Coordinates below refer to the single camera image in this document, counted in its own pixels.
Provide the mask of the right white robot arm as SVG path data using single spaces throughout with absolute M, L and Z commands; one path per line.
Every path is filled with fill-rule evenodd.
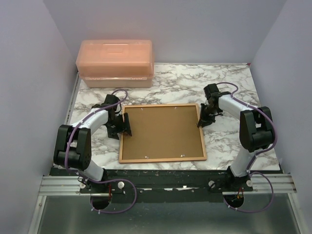
M 206 127 L 215 122 L 215 117 L 227 112 L 239 120 L 241 148 L 230 165 L 232 175 L 225 177 L 224 185 L 235 191 L 242 185 L 241 177 L 250 171 L 256 157 L 276 143 L 271 111 L 267 107 L 253 107 L 229 92 L 206 92 L 206 101 L 201 104 L 197 127 Z

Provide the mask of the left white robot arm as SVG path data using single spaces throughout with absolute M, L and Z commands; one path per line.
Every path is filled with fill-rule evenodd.
M 80 121 L 59 127 L 53 157 L 54 164 L 91 181 L 98 193 L 108 187 L 106 170 L 92 160 L 91 138 L 101 126 L 111 139 L 119 140 L 123 133 L 132 135 L 129 115 L 121 113 L 121 101 L 95 105 Z

